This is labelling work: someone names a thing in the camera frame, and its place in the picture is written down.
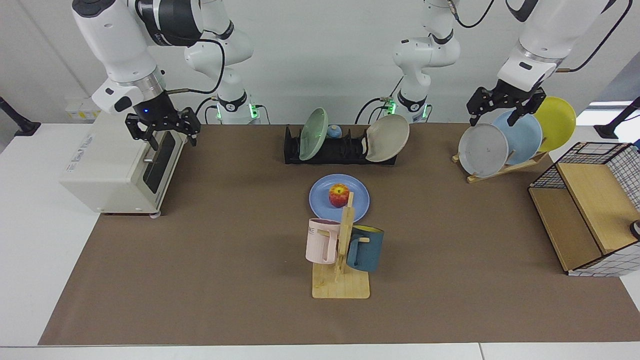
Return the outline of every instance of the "wall outlet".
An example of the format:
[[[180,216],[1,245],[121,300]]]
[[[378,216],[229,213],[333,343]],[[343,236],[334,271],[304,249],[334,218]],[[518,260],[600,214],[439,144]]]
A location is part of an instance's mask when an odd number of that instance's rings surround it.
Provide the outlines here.
[[[69,99],[65,109],[71,120],[91,122],[100,115],[100,108],[91,99]]]
[[[80,116],[85,120],[95,120],[101,111],[91,99],[84,99],[80,106]]]
[[[65,110],[67,111],[67,115],[71,120],[84,120],[82,116],[80,116],[80,107],[82,106],[82,99],[71,99],[68,101],[67,107]]]

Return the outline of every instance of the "pink mug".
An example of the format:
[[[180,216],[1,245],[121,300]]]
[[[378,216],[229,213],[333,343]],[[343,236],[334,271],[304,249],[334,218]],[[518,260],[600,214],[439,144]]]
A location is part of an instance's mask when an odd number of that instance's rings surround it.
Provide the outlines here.
[[[333,264],[339,233],[339,222],[322,218],[309,219],[307,260],[317,264]]]

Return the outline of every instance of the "blue plate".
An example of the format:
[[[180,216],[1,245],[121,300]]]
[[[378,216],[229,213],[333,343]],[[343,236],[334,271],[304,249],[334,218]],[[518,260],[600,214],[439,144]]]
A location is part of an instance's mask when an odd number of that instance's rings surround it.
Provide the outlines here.
[[[353,207],[356,209],[354,222],[360,220],[369,210],[369,192],[360,180],[345,174],[331,174],[316,181],[309,192],[309,205],[319,218],[340,222],[342,208],[329,202],[329,189],[335,184],[345,184],[353,192]]]
[[[521,164],[531,159],[542,144],[542,127],[535,116],[526,114],[513,126],[507,124],[507,119],[513,111],[507,111],[498,116],[493,125],[500,129],[507,138],[509,153],[515,151],[507,160],[507,165]]]

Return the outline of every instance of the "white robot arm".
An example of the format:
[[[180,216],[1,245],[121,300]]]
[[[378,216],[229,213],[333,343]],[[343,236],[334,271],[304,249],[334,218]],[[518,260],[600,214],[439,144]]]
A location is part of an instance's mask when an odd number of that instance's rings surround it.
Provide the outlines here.
[[[220,50],[215,44],[202,42],[184,50],[189,66],[213,80],[223,71],[218,88],[218,116],[223,124],[250,124],[257,121],[257,112],[251,104],[251,95],[243,86],[237,72],[226,66],[251,58],[253,44],[246,33],[238,30],[229,19],[223,0],[202,0],[204,36],[215,39],[224,48],[223,64]]]
[[[525,22],[517,45],[498,72],[493,90],[478,88],[467,103],[474,126],[480,116],[497,108],[515,108],[513,126],[526,113],[534,113],[546,95],[540,85],[556,72],[576,41],[615,0],[525,0],[521,9],[507,5]]]
[[[460,57],[460,43],[453,37],[453,16],[447,0],[424,1],[422,26],[429,33],[427,37],[402,40],[394,51],[394,61],[404,74],[400,90],[394,96],[395,113],[408,122],[424,120],[431,85],[431,77],[424,69],[449,66]]]
[[[253,54],[246,34],[235,30],[228,19],[222,0],[74,0],[72,9],[79,29],[108,75],[92,99],[112,114],[133,107],[137,116],[126,120],[132,137],[149,141],[154,148],[154,131],[162,130],[185,133],[195,145],[200,122],[191,108],[174,108],[148,46],[187,47],[188,63],[213,79],[220,76],[224,61],[211,42],[227,50],[227,64],[244,61]],[[223,104],[237,104],[237,111],[229,111],[228,117],[252,119],[255,112],[242,111],[245,103],[240,100],[246,92],[239,77],[230,69],[225,72],[218,97]]]

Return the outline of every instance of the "black cable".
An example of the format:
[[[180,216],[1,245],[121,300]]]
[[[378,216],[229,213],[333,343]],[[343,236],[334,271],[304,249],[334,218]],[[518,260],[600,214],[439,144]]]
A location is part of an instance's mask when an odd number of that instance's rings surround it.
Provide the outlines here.
[[[213,97],[208,97],[208,98],[204,99],[204,100],[200,103],[200,105],[198,105],[198,108],[196,109],[196,116],[197,116],[197,115],[198,115],[198,113],[200,112],[200,109],[202,109],[202,106],[203,106],[204,104],[206,104],[207,102],[209,102],[209,101],[215,101],[215,98],[213,98]]]
[[[373,109],[373,111],[371,112],[371,114],[369,115],[369,121],[367,121],[367,124],[371,124],[371,118],[373,117],[373,113],[376,112],[376,110],[380,110],[380,113],[382,113],[382,110],[384,110],[386,108],[386,106],[378,106],[377,108]]]
[[[264,105],[256,105],[255,107],[264,109],[264,112],[267,114],[267,122],[269,123],[269,125],[271,125],[271,119],[269,119],[269,110],[267,109],[267,107]]]
[[[192,39],[192,38],[182,38],[182,37],[176,37],[176,36],[173,36],[173,37],[179,38],[179,39],[182,39],[182,40],[191,40],[191,41],[195,41],[195,42],[210,42],[210,43],[216,44],[220,48],[220,53],[222,54],[222,66],[220,67],[220,76],[218,76],[218,82],[216,82],[216,86],[211,91],[203,91],[203,90],[194,90],[194,89],[190,89],[190,88],[184,88],[184,89],[168,90],[167,94],[171,95],[171,94],[183,94],[185,92],[194,92],[196,94],[209,95],[209,94],[213,94],[214,92],[216,92],[218,90],[218,88],[220,87],[220,83],[222,83],[222,76],[225,74],[225,67],[227,66],[227,54],[225,54],[225,48],[222,46],[222,44],[217,40],[207,39],[207,38],[195,40],[195,39]]]
[[[207,111],[209,111],[209,109],[218,109],[218,105],[211,105],[204,110],[204,122],[207,125],[209,125],[209,119],[207,119]]]
[[[389,94],[389,97],[393,97],[394,96],[394,92],[396,92],[396,90],[398,90],[398,87],[400,86],[400,83],[402,83],[403,79],[404,79],[404,76],[401,76],[400,80],[398,80],[398,83],[396,84],[396,87],[394,87],[394,89],[391,90],[391,94]],[[382,115],[382,110],[380,110],[378,112],[378,117],[376,117],[376,121],[378,121],[378,119],[380,119],[380,115]]]
[[[630,117],[629,119],[625,119],[624,121],[633,120],[633,119],[635,119],[635,118],[637,118],[637,117],[640,117],[640,115],[636,115],[636,116],[634,116],[634,117]]]
[[[375,99],[371,99],[371,100],[367,101],[367,103],[364,104],[364,106],[362,106],[362,109],[360,109],[360,112],[358,112],[358,116],[356,116],[356,122],[355,122],[356,125],[358,125],[358,120],[360,120],[360,116],[362,115],[364,110],[367,108],[367,106],[373,104],[376,101],[384,101],[384,100],[381,97],[377,97]]]
[[[473,25],[466,25],[463,24],[462,21],[460,21],[460,16],[458,15],[458,9],[456,7],[456,5],[453,3],[453,1],[448,1],[449,3],[449,7],[452,9],[451,13],[453,13],[453,17],[456,19],[456,21],[458,22],[458,24],[460,24],[460,26],[462,26],[465,29],[472,29],[478,25],[480,25],[480,23],[484,20],[484,18],[486,17],[486,14],[489,13],[489,10],[491,10],[491,7],[493,6],[493,3],[495,2],[495,0],[491,0],[491,2],[489,3],[489,6],[486,7],[486,10],[484,11],[484,14],[482,14],[482,17],[480,17],[480,19]]]
[[[218,37],[218,36],[220,36],[220,35],[222,35],[222,34],[215,33],[215,32],[213,32],[213,31],[211,31],[211,30],[203,30],[203,31],[204,31],[205,33],[212,33],[213,35],[216,35],[217,37]]]
[[[582,69],[585,65],[587,65],[589,63],[589,61],[591,61],[591,59],[593,59],[593,57],[598,53],[598,51],[600,50],[600,48],[607,42],[607,40],[609,39],[609,37],[611,36],[611,34],[613,34],[614,31],[616,31],[616,28],[618,27],[618,25],[620,25],[620,23],[622,22],[622,20],[625,19],[625,17],[627,16],[627,14],[629,13],[629,10],[631,10],[631,5],[633,4],[633,0],[629,0],[629,4],[627,5],[627,8],[625,9],[625,11],[622,13],[622,15],[620,16],[620,18],[618,19],[618,21],[616,21],[616,23],[613,25],[613,27],[611,28],[611,30],[609,30],[609,32],[607,33],[607,35],[602,39],[602,41],[600,42],[600,44],[598,44],[598,47],[596,47],[596,49],[591,53],[591,55],[589,55],[589,57],[587,58],[587,60],[584,60],[584,63],[582,63],[582,65],[578,66],[575,69],[558,69],[556,72],[576,72],[580,69]]]

